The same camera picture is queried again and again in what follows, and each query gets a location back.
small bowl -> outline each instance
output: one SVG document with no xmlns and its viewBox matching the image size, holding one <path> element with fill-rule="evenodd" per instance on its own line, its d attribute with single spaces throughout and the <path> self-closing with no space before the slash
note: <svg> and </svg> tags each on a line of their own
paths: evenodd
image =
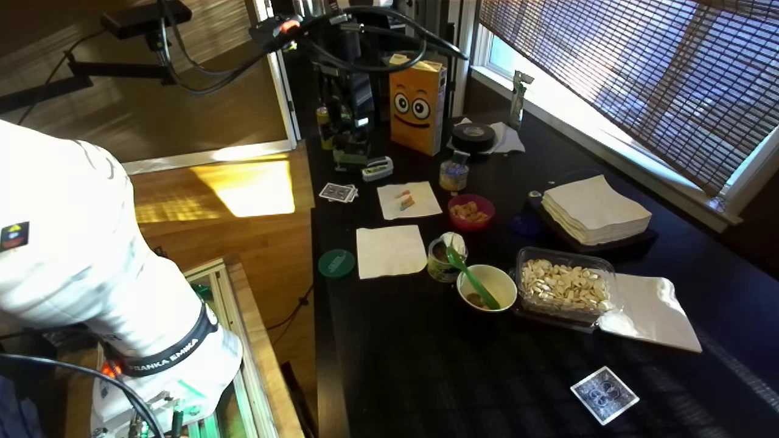
<svg viewBox="0 0 779 438">
<path fill-rule="evenodd" d="M 445 209 L 457 231 L 479 231 L 495 219 L 495 205 L 479 196 L 455 196 Z"/>
<path fill-rule="evenodd" d="M 499 270 L 495 265 L 468 265 L 468 270 L 489 289 L 489 295 L 498 299 L 499 310 L 489 310 L 488 304 L 473 303 L 473 298 L 479 299 L 479 295 L 473 289 L 468 275 L 460 272 L 457 275 L 457 295 L 468 307 L 485 311 L 485 315 L 502 315 L 515 307 L 519 289 L 506 270 Z"/>
</svg>

machine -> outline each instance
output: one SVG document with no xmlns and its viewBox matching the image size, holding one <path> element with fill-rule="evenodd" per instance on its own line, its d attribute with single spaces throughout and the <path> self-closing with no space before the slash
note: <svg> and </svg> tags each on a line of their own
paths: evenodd
<svg viewBox="0 0 779 438">
<path fill-rule="evenodd" d="M 393 20 L 414 36 L 393 29 Z M 371 158 L 376 75 L 407 68 L 428 48 L 460 57 L 383 8 L 270 17 L 252 35 L 260 57 L 293 42 L 311 57 L 342 166 Z M 412 57 L 389 67 L 394 52 Z M 9 123 L 0 123 L 0 317 L 30 328 L 86 323 L 101 338 L 108 366 L 92 391 L 92 435 L 163 435 L 209 417 L 244 357 L 238 335 L 179 265 L 146 247 L 135 187 L 114 155 Z"/>
</svg>

sticker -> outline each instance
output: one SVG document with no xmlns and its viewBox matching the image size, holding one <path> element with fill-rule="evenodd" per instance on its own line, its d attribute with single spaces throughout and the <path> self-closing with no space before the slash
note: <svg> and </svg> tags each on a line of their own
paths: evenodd
<svg viewBox="0 0 779 438">
<path fill-rule="evenodd" d="M 569 388 L 588 412 L 602 423 L 612 423 L 616 417 L 638 404 L 634 390 L 614 376 L 612 367 L 602 367 Z"/>
<path fill-rule="evenodd" d="M 9 225 L 0 231 L 0 254 L 23 249 L 30 242 L 30 221 Z"/>
</svg>

bottle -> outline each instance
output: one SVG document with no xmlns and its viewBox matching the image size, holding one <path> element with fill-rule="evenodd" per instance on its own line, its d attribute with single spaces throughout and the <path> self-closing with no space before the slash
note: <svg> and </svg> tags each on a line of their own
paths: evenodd
<svg viewBox="0 0 779 438">
<path fill-rule="evenodd" d="M 468 186 L 468 174 L 470 174 L 468 158 L 470 158 L 470 154 L 455 151 L 454 158 L 449 158 L 449 160 L 442 164 L 438 186 L 442 186 L 445 192 L 460 192 L 460 191 L 466 191 L 466 186 Z"/>
</svg>

bowl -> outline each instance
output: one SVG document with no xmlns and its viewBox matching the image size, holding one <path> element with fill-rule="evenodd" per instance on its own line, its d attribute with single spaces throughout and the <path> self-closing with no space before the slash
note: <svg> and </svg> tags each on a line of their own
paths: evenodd
<svg viewBox="0 0 779 438">
<path fill-rule="evenodd" d="M 457 231 L 479 231 L 495 219 L 495 205 L 479 196 L 455 196 L 445 209 Z"/>
<path fill-rule="evenodd" d="M 468 275 L 457 275 L 457 295 L 460 299 L 485 315 L 502 315 L 515 307 L 516 303 L 516 283 L 506 270 L 499 270 L 495 265 L 468 265 L 470 275 L 474 275 L 489 295 L 498 299 L 499 310 L 489 310 L 488 304 L 479 303 L 479 295 L 470 286 Z"/>
<path fill-rule="evenodd" d="M 614 265 L 605 258 L 528 247 L 515 275 L 519 307 L 530 315 L 594 323 L 608 310 Z"/>
</svg>

